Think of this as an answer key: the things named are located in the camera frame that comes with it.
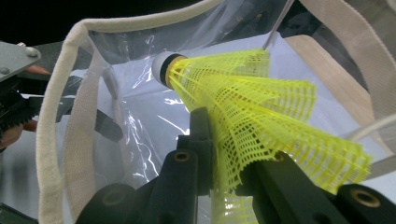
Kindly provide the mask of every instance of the yellow plastic mesh skirt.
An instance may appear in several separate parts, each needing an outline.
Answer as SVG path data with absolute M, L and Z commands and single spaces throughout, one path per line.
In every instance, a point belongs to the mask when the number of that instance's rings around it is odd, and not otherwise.
M 183 59 L 169 71 L 169 82 L 185 106 L 190 111 L 205 106 L 209 112 L 217 156 L 215 223 L 255 223 L 250 199 L 232 192 L 248 164 L 270 160 L 279 150 L 329 192 L 369 174 L 371 157 L 361 145 L 305 123 L 316 100 L 315 86 L 269 78 L 268 71 L 269 57 L 262 49 Z

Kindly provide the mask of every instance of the shuttlecock cork base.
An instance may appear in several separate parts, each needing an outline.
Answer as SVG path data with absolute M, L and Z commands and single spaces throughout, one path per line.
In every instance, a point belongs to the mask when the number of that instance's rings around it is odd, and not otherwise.
M 169 70 L 175 62 L 186 58 L 186 56 L 171 51 L 163 52 L 159 54 L 152 63 L 152 75 L 154 75 L 154 78 L 165 87 L 173 89 L 169 82 Z

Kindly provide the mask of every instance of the black mechanical arm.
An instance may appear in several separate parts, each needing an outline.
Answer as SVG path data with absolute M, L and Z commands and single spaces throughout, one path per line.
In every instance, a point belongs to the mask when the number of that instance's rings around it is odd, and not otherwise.
M 77 224 L 196 223 L 197 197 L 212 189 L 215 159 L 205 108 L 191 112 L 191 134 L 181 135 L 177 149 L 165 158 L 160 175 L 139 189 L 113 184 L 99 190 Z M 336 195 L 318 188 L 289 157 L 250 164 L 237 195 L 252 196 L 259 223 L 385 224 L 396 223 L 396 206 L 374 189 L 358 184 Z

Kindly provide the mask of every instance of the white cable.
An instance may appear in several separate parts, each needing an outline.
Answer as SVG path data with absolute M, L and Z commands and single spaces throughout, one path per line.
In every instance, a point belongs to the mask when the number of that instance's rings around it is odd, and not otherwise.
M 279 17 L 277 18 L 267 40 L 265 41 L 264 45 L 262 46 L 262 49 L 267 49 L 268 45 L 270 44 L 271 40 L 273 39 L 274 33 L 277 31 L 277 28 L 279 28 L 280 23 L 283 21 L 285 16 L 288 14 L 289 9 L 291 8 L 291 5 L 293 5 L 294 0 L 288 0 L 283 7 L 282 11 L 279 14 Z
M 378 119 L 370 124 L 360 127 L 358 130 L 347 136 L 346 139 L 352 142 L 357 142 L 363 137 L 369 135 L 370 133 L 375 132 L 381 128 L 384 128 L 395 121 L 396 121 L 396 114 L 392 114 L 382 119 Z

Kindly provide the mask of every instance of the beige fabric handle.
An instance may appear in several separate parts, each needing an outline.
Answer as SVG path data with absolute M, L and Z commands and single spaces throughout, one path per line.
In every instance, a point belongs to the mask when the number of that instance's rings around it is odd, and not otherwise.
M 43 105 L 41 106 L 40 119 L 37 125 L 35 160 L 37 164 L 38 186 L 40 189 L 38 214 L 40 224 L 64 223 L 64 179 L 58 164 L 55 120 L 64 86 L 78 55 L 78 48 L 82 46 L 83 42 L 87 39 L 88 31 L 116 33 L 161 27 L 188 20 L 194 16 L 207 12 L 221 2 L 222 0 L 203 0 L 190 7 L 165 13 L 135 18 L 88 19 L 75 24 L 66 37 L 58 61 L 55 64 L 45 93 Z M 97 96 L 96 93 L 97 92 L 91 92 L 87 94 L 89 94 L 89 97 L 93 97 Z M 89 151 L 92 150 L 90 148 L 91 146 L 86 147 L 87 148 L 84 150 L 86 153 L 89 153 Z M 86 157 L 87 158 L 83 160 L 92 159 L 92 155 L 86 155 Z M 93 168 L 89 168 L 88 166 L 84 169 L 93 170 Z M 73 212 L 74 217 L 78 213 L 78 210 Z
M 99 52 L 82 80 L 64 139 L 64 186 L 73 220 L 96 192 L 93 170 L 93 135 L 97 111 L 99 78 L 105 72 Z
M 344 0 L 300 0 L 342 42 L 367 83 L 375 118 L 396 112 L 396 62 L 363 16 Z M 395 140 L 383 137 L 396 154 Z M 396 170 L 396 163 L 373 164 L 372 176 Z

